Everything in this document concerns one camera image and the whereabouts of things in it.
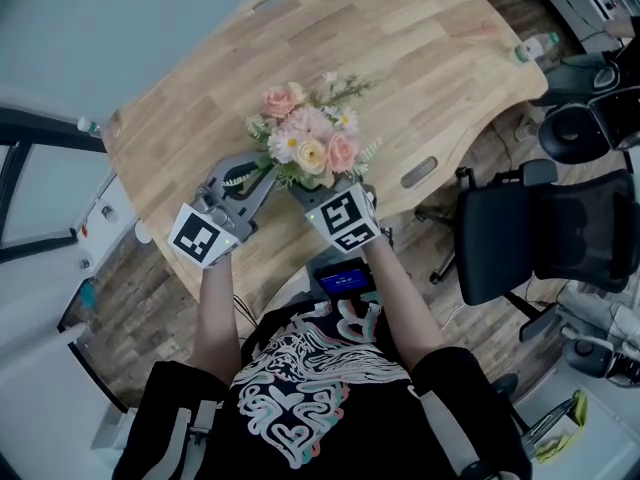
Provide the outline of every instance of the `small screen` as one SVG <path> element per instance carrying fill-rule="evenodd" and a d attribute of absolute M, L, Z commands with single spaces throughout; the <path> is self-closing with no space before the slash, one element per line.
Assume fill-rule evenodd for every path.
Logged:
<path fill-rule="evenodd" d="M 360 269 L 346 270 L 339 274 L 323 277 L 321 282 L 329 295 L 360 290 L 369 286 L 367 276 Z"/>

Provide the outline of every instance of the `wooden floor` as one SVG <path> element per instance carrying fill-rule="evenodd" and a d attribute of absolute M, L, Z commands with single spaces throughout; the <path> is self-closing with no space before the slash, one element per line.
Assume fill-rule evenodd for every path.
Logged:
<path fill-rule="evenodd" d="M 560 34 L 562 50 L 547 62 L 579 52 L 570 33 L 545 9 L 543 0 L 490 2 L 522 38 L 545 31 Z M 536 140 L 515 141 L 514 129 L 520 114 L 520 108 L 513 108 L 501 115 L 467 153 L 462 164 L 476 170 L 480 183 L 489 181 L 498 171 L 508 170 L 511 165 L 545 158 Z M 566 184 L 592 179 L 624 166 L 621 153 L 609 153 L 590 164 L 559 166 L 559 171 L 561 182 Z M 457 188 L 451 180 L 425 204 L 452 214 L 456 197 Z M 557 361 L 563 341 L 556 328 L 533 342 L 520 344 L 518 328 L 525 319 L 508 303 L 496 300 L 483 306 L 461 307 L 455 274 L 442 285 L 429 283 L 429 274 L 453 245 L 449 229 L 439 224 L 420 223 L 413 213 L 397 215 L 384 224 L 394 228 L 399 257 L 438 321 L 444 325 L 460 308 L 445 329 L 445 335 L 451 344 L 471 349 L 490 379 L 516 372 L 521 377 L 520 393 L 523 393 Z M 534 279 L 528 298 L 553 301 L 563 284 L 563 281 Z M 79 343 L 81 352 L 116 396 L 135 406 L 155 361 L 184 361 L 189 356 L 195 331 L 195 301 L 157 247 L 153 243 L 139 244 L 132 233 L 99 273 L 95 288 L 97 309 L 84 310 L 76 301 L 65 324 L 79 320 L 90 324 L 90 331 Z M 526 285 L 520 287 L 517 293 L 524 294 L 525 288 Z M 252 310 L 259 313 L 261 308 Z"/>

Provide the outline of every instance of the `chair armrest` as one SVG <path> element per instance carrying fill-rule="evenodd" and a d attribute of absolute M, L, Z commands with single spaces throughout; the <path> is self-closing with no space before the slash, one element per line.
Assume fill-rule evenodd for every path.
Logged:
<path fill-rule="evenodd" d="M 525 187 L 558 181 L 558 169 L 551 160 L 530 160 L 520 166 L 520 181 Z"/>
<path fill-rule="evenodd" d="M 556 319 L 557 303 L 549 304 L 542 311 L 538 311 L 522 297 L 512 292 L 503 294 L 503 297 L 513 304 L 518 311 L 523 313 L 529 321 L 520 327 L 520 343 L 525 343 L 536 337 Z"/>

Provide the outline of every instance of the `black t-shirt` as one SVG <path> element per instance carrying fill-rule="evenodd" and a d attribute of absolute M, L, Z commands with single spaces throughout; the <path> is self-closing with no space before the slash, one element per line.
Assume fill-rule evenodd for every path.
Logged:
<path fill-rule="evenodd" d="M 200 401 L 213 400 L 218 409 L 198 479 L 411 472 L 453 480 L 419 400 L 431 390 L 481 460 L 531 478 L 508 409 L 473 355 L 441 349 L 409 375 L 377 304 L 306 302 L 270 313 L 242 355 L 230 389 L 203 371 L 157 363 L 114 479 L 144 477 L 165 454 L 178 409 L 190 409 L 193 424 Z"/>

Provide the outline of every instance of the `white swirl pattern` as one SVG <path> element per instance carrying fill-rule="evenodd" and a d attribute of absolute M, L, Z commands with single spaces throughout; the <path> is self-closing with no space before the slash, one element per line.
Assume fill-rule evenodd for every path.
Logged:
<path fill-rule="evenodd" d="M 380 306 L 370 304 L 360 321 L 354 319 L 350 304 L 339 311 L 337 330 L 346 339 L 330 338 L 309 321 L 331 313 L 330 303 L 318 303 L 280 329 L 233 383 L 244 385 L 238 409 L 249 418 L 249 432 L 279 450 L 292 469 L 320 453 L 320 439 L 344 416 L 340 405 L 349 395 L 349 384 L 410 381 L 400 365 L 385 359 L 371 344 Z M 367 336 L 356 336 L 353 323 L 361 325 Z M 295 424 L 287 425 L 291 415 Z"/>

